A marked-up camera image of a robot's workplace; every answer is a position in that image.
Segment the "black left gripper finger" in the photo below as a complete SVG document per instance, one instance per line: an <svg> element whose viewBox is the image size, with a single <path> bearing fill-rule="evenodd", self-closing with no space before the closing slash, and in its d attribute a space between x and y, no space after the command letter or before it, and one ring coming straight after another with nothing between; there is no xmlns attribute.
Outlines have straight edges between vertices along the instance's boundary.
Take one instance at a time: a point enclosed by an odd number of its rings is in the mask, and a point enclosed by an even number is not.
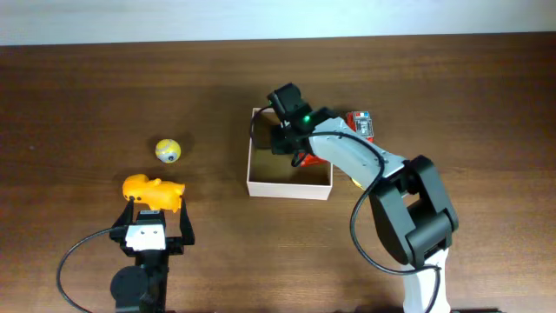
<svg viewBox="0 0 556 313"><path fill-rule="evenodd" d="M112 225L113 228L127 226L133 223L134 200L135 198L133 196L129 198L122 214L116 219L116 221Z"/></svg>
<svg viewBox="0 0 556 313"><path fill-rule="evenodd" d="M180 208L180 231L182 234L182 238L194 237L192 223L190 222L189 215L187 212L187 204L183 196L181 197L181 208Z"/></svg>

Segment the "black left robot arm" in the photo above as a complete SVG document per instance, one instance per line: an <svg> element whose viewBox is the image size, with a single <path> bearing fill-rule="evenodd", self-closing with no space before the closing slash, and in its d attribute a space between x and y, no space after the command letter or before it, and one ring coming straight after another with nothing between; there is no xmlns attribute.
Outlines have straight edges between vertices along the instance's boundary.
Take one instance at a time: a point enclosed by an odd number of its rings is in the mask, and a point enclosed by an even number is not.
<svg viewBox="0 0 556 313"><path fill-rule="evenodd" d="M169 258L180 256L184 248L195 244L195 233L184 198L180 199L179 236L166 235L166 221L161 210L134 213L128 201L113 224L109 238L135 263L118 270L110 283L117 312L164 312L169 275Z"/></svg>

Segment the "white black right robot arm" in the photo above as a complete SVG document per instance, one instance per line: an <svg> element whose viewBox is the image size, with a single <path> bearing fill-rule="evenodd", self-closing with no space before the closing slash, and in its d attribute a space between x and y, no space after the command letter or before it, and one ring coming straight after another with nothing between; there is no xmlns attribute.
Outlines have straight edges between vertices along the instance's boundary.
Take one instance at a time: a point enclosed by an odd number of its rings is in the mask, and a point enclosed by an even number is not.
<svg viewBox="0 0 556 313"><path fill-rule="evenodd" d="M369 264L403 278L404 311L450 311L445 263L459 220L432 161L393 155L326 108L271 108L280 121L271 130L273 153L312 154L340 168L364 189L351 213L350 236ZM400 265L397 270L377 263L358 239L355 224L365 201L370 202L382 246Z"/></svg>

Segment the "small red toy truck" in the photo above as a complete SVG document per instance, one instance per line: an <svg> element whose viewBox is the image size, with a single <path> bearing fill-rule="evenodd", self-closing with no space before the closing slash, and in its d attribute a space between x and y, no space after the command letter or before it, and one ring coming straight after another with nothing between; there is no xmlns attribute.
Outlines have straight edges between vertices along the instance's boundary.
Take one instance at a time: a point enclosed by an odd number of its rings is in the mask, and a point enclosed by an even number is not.
<svg viewBox="0 0 556 313"><path fill-rule="evenodd" d="M349 111L346 114L347 125L359 136L374 141L373 120L368 111Z"/></svg>

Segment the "red toy car grey top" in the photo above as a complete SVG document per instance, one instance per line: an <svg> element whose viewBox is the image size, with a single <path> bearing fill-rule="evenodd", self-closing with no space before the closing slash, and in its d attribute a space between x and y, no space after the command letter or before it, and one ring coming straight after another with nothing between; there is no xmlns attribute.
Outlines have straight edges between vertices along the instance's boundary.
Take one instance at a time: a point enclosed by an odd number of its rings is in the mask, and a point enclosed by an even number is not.
<svg viewBox="0 0 556 313"><path fill-rule="evenodd" d="M300 157L299 165L301 167L308 167L308 166L327 163L326 160L323 160L317 156L308 153L301 153L299 157Z"/></svg>

